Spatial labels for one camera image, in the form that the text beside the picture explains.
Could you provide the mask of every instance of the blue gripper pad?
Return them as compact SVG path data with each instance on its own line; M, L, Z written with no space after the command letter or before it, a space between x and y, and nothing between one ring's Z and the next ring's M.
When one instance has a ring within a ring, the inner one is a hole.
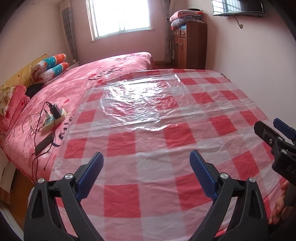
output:
M274 127L283 133L288 139L296 139L296 130L292 127L289 127L286 123L281 121L279 118L274 119Z
M194 171L205 195L213 200L218 197L216 192L217 183L208 171L204 160L195 151L190 153L189 162L192 170Z
M89 192L91 191L94 182L96 181L100 171L104 165L103 154L98 152L93 158L92 162L89 164L84 174L79 179L77 183L76 199L81 202L82 199L87 198Z

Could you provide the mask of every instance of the silver screw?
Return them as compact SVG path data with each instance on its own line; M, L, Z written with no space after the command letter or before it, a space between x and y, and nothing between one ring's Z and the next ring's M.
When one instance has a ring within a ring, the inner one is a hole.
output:
M65 179L70 180L73 178L73 174L72 173L68 173L67 175L65 175Z
M250 178L249 178L249 181L252 182L252 183L255 183L255 182L256 182L256 179L253 178L253 177L250 177Z
M39 178L38 183L44 183L45 179L44 178Z
M220 174L220 177L223 178L223 179L227 179L228 174L223 172L223 173Z

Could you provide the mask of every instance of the yellow headboard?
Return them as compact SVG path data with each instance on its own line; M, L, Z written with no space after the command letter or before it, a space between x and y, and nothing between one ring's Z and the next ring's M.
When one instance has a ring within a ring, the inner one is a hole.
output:
M5 82L6 87L14 86L14 85L24 85L29 87L30 84L30 73L31 69L34 65L39 63L41 60L48 58L47 54L41 56L40 58L34 60L33 62L29 63L25 67L23 67L20 71L18 71L14 76L12 76L8 81Z

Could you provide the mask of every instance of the white wall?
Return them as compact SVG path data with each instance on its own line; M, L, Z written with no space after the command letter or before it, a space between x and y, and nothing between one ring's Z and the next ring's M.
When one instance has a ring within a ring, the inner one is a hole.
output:
M211 0L188 0L207 14L206 68L225 74L263 110L296 127L296 41L266 1L264 18L213 16Z
M164 61L166 17L162 1L148 0L148 4L153 30L123 33L92 41L85 1L71 0L79 63L143 51L150 52L155 61ZM176 0L174 10L183 9L186 5L186 1Z
M26 0L0 34L0 84L46 53L65 53L71 63L63 34L58 1Z

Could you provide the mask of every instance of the red and white checkered tablecloth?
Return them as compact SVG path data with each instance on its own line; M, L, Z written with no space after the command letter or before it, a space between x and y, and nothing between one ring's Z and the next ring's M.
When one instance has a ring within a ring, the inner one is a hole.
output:
M51 180L74 173L100 151L104 167L81 204L103 238L185 241L212 204L189 164L194 149L232 178L255 177L270 214L281 177L271 169L270 148L254 134L258 120L271 125L251 99L214 71L126 74L86 92ZM235 200L220 230L234 206Z

